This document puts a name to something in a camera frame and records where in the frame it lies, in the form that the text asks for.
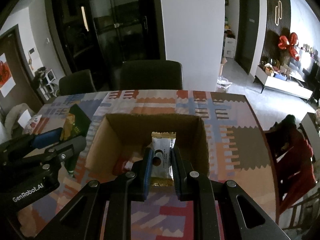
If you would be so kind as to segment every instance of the tiled floor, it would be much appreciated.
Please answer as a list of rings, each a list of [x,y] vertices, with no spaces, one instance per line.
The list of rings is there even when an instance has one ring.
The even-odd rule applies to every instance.
[[[263,130],[268,130],[276,121],[280,122],[288,114],[293,114],[299,124],[307,112],[315,112],[314,108],[301,98],[267,88],[261,94],[261,85],[252,83],[253,80],[234,59],[227,58],[227,60],[222,75],[233,82],[228,93],[243,94],[247,97]],[[286,227],[291,215],[292,211],[284,212],[280,216],[279,226]],[[291,240],[301,239],[301,236],[297,237],[295,230],[286,231],[286,234]]]

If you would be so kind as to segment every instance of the white wall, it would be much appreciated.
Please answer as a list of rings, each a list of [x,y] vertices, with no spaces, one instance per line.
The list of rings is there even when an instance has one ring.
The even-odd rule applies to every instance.
[[[17,11],[14,14],[11,14],[5,21],[2,29],[0,30],[0,35],[17,24],[19,28],[23,51],[28,61],[29,60],[28,51],[36,46],[33,38],[32,30],[31,30],[29,8],[24,8],[20,11]],[[34,68],[33,70],[33,73],[34,73],[35,70],[43,66],[41,59],[38,58],[38,60],[32,61],[32,66]]]
[[[167,60],[183,67],[183,88],[214,91],[219,74],[224,0],[161,0]]]
[[[305,0],[290,0],[290,32],[298,35],[299,47],[308,44],[320,51],[320,22]]]
[[[54,83],[58,84],[59,79],[64,77],[65,74],[52,43],[45,13],[44,0],[33,0],[29,5],[29,15],[34,42],[38,49],[41,61],[48,70],[53,70],[57,78]]]
[[[235,34],[236,39],[238,38],[239,10],[240,10],[240,0],[229,0],[229,6],[226,6],[226,17],[228,17],[229,24],[231,25],[231,30]],[[256,44],[256,49],[255,49],[255,53],[253,56],[253,61],[250,69],[250,74],[252,76],[255,76],[257,66],[260,63],[264,38],[266,34],[266,24],[267,24],[267,0],[260,0],[260,17],[259,17],[257,44]]]

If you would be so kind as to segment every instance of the tablecloth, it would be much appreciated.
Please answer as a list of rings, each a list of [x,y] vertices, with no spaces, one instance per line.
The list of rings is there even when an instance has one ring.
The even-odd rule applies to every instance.
[[[276,220],[276,191],[271,157],[262,129],[243,95],[184,90],[125,90],[62,96],[44,105],[35,132],[62,127],[73,104],[92,120],[75,178],[59,173],[60,187],[29,207],[34,231],[39,232],[90,180],[104,182],[85,166],[95,133],[106,113],[177,113],[204,120],[209,145],[210,179],[235,180]],[[173,188],[149,193],[144,203],[132,204],[132,239],[192,239],[193,204],[180,202]]]

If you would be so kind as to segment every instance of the green snack bag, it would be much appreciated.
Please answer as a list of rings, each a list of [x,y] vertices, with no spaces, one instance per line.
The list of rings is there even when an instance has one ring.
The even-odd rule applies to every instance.
[[[79,135],[86,137],[90,123],[91,120],[84,111],[82,111],[78,105],[73,105],[69,110],[66,121],[64,122],[60,141],[67,141]],[[71,176],[73,176],[76,168],[78,157],[79,153],[64,162],[64,166]]]

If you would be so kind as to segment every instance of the dark slatted wall panel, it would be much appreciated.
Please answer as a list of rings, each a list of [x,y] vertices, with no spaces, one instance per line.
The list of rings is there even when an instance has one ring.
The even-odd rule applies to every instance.
[[[267,0],[267,27],[263,44],[261,60],[268,58],[280,60],[280,50],[278,48],[279,36],[289,37],[291,26],[291,4],[290,0],[280,0],[282,2],[282,20],[279,25],[275,24],[275,10],[279,0]]]

